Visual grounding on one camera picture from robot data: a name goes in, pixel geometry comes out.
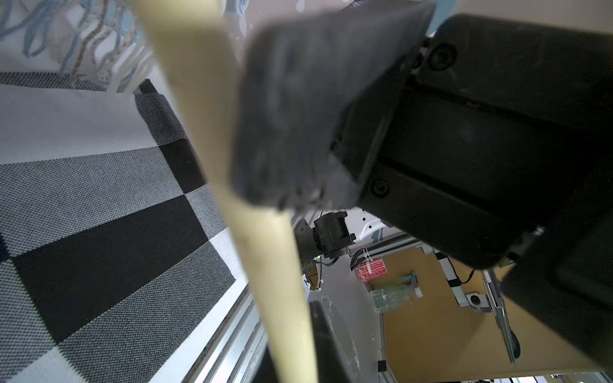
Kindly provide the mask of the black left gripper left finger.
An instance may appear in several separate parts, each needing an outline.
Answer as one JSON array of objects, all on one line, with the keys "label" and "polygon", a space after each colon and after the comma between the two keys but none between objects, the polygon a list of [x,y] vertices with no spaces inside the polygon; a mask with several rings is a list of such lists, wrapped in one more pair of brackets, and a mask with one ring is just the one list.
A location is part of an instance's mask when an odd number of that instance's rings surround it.
[{"label": "black left gripper left finger", "polygon": [[427,1],[366,1],[261,30],[240,82],[234,192],[279,209],[356,205],[360,174],[332,149],[343,113],[415,56],[435,9]]}]

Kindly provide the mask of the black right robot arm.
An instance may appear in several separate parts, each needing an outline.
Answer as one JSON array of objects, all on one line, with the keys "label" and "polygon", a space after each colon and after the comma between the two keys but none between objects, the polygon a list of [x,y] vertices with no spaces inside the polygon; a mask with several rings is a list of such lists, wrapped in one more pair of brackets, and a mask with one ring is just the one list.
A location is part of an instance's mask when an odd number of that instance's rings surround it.
[{"label": "black right robot arm", "polygon": [[313,227],[305,219],[298,221],[294,233],[304,271],[318,263],[332,266],[349,254],[356,236],[346,226],[347,216],[347,211],[330,212],[314,221]]}]

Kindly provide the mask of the blue beige plaid scarf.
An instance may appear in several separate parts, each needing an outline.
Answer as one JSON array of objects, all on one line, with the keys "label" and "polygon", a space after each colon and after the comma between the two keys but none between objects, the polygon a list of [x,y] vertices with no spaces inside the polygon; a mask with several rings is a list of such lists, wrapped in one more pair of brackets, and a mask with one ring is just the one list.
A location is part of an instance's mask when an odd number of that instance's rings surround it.
[{"label": "blue beige plaid scarf", "polygon": [[3,1],[1,41],[70,88],[133,94],[154,67],[128,1]]}]

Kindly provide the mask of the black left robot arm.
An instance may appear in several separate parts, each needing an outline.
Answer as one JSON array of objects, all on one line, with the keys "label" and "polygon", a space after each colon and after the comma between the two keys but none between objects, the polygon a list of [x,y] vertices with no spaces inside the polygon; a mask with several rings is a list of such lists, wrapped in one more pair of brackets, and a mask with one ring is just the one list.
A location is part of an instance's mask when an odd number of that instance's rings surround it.
[{"label": "black left robot arm", "polygon": [[263,29],[234,191],[361,207],[469,267],[612,367],[612,37],[366,1]]}]

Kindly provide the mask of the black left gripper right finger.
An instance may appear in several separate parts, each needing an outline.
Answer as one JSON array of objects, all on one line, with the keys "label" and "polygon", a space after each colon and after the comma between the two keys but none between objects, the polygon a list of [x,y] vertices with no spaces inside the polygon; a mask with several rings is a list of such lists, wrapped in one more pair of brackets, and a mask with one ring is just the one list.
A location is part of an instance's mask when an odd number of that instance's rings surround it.
[{"label": "black left gripper right finger", "polygon": [[[324,312],[322,303],[311,302],[310,309],[314,327],[319,382],[352,382],[348,368],[343,365],[339,346],[329,324],[329,316]],[[269,349],[266,349],[263,354],[251,382],[279,382]]]}]

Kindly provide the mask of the black grey checked scarf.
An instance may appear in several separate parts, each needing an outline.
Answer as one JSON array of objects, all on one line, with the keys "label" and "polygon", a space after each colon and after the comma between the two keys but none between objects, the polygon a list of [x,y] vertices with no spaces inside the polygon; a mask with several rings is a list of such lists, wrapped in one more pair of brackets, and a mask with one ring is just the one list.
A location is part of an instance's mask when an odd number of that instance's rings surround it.
[{"label": "black grey checked scarf", "polygon": [[151,83],[2,74],[2,381],[182,381],[244,284]]}]

